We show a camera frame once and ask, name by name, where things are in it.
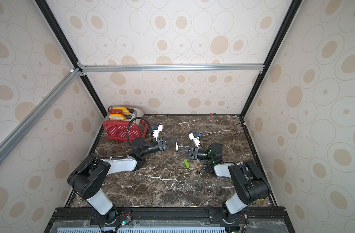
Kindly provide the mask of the green usb drive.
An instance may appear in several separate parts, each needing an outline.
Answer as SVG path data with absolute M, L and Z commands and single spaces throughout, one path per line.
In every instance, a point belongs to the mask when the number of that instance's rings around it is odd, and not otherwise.
M 189 169 L 189 168 L 190 168 L 190 164 L 189 164 L 189 162 L 188 162 L 188 160 L 187 160 L 187 159 L 185 159 L 185 160 L 184 160 L 184 163 L 185 163 L 185 165 L 186 165 L 186 168 L 188 168 L 188 169 Z

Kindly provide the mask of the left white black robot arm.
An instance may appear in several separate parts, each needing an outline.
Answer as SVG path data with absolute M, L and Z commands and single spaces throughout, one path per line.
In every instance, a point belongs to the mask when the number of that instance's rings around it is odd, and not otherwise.
M 146 143 L 144 137 L 136 137 L 133 141 L 129 138 L 129 130 L 136 120 L 146 123 L 147 130 L 154 128 L 143 117 L 135 117 L 127 124 L 126 141 L 131 148 L 131 153 L 124 157 L 97 157 L 90 153 L 69 175 L 67 183 L 81 198 L 95 209 L 106 225 L 111 225 L 120 217 L 112 201 L 102 190 L 102 184 L 106 177 L 113 173 L 124 171 L 136 171 L 146 163 L 146 155 L 164 151 L 175 144 L 178 139 L 173 137 L 159 138 L 153 134 L 151 142 Z

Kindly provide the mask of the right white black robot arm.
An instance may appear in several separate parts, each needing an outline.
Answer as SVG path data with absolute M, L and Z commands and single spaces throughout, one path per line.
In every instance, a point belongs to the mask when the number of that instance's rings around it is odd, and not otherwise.
M 205 166 L 200 174 L 205 172 L 216 176 L 230 178 L 236 193 L 223 203 L 223 220 L 229 224 L 235 221 L 241 211 L 257 200 L 269 196 L 269 183 L 254 161 L 240 163 L 224 162 L 223 145 L 213 143 L 207 149 L 186 147 L 178 149 L 177 153 L 189 160 L 205 160 Z

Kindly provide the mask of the red toaster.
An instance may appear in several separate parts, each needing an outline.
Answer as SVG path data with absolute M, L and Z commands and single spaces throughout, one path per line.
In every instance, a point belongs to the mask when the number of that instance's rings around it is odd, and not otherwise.
M 108 114 L 105 117 L 105 120 L 103 121 L 103 127 L 108 136 L 108 139 L 115 140 L 115 141 L 127 141 L 127 128 L 129 122 L 136 117 L 143 117 L 144 112 L 138 108 L 128 107 L 127 109 L 130 111 L 130 114 L 124 115 L 127 118 L 126 120 L 124 121 L 110 120 L 108 118 L 109 114 L 111 114 L 109 110 L 112 108 L 113 106 L 110 106 L 108 108 Z M 135 121 L 132 122 L 128 130 L 128 138 L 130 141 L 133 141 L 137 137 L 145 138 L 147 131 L 148 131 L 148 125 L 145 123 L 145 121 L 142 119 L 136 119 Z

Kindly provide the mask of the back toast slice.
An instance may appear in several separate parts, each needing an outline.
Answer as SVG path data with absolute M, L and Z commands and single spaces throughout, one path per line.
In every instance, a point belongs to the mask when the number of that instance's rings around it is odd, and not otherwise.
M 109 110 L 111 114 L 122 114 L 122 115 L 129 115 L 130 111 L 125 107 L 113 107 Z

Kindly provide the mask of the toast slice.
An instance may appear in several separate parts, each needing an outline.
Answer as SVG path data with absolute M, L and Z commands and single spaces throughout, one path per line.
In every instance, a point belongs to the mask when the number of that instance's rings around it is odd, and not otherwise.
M 122 114 L 122 115 L 129 115 L 130 111 L 125 107 L 113 107 L 109 110 L 111 114 Z
M 109 114 L 108 118 L 110 120 L 118 120 L 118 121 L 124 121 L 127 119 L 123 114 Z

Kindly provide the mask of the front toast slice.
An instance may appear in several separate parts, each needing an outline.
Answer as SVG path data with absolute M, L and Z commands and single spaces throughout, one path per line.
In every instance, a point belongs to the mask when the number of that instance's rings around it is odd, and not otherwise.
M 127 119 L 123 114 L 109 114 L 108 118 L 110 120 L 118 120 L 118 121 L 124 121 Z

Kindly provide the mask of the yellow bottle black cap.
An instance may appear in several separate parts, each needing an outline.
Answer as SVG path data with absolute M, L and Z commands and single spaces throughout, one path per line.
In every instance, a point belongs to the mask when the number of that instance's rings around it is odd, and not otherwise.
M 265 201 L 265 199 L 258 199 L 258 200 L 256 201 L 256 203 L 257 203 L 257 204 L 261 204 L 261 203 L 264 203 L 264 201 Z

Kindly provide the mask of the horizontal aluminium bar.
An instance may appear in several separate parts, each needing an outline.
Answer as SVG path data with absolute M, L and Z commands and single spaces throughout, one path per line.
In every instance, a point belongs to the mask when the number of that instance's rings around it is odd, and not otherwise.
M 168 71 L 226 71 L 263 70 L 263 64 L 174 64 L 174 65 L 83 65 L 84 72 L 168 72 Z

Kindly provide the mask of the left diagonal aluminium bar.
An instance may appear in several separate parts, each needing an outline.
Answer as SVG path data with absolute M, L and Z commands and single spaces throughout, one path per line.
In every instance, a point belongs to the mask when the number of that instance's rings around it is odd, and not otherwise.
M 17 125 L 17 127 L 0 144 L 0 165 L 26 136 L 38 120 L 47 112 L 54 102 L 62 95 L 72 81 L 79 76 L 80 68 L 70 71 L 48 95 Z

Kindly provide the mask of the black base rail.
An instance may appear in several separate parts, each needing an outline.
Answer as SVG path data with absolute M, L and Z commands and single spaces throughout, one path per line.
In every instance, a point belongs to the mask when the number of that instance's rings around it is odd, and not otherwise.
M 106 225 L 93 208 L 57 208 L 46 233 L 293 233 L 284 207 L 248 207 L 224 220 L 221 207 L 118 208 Z

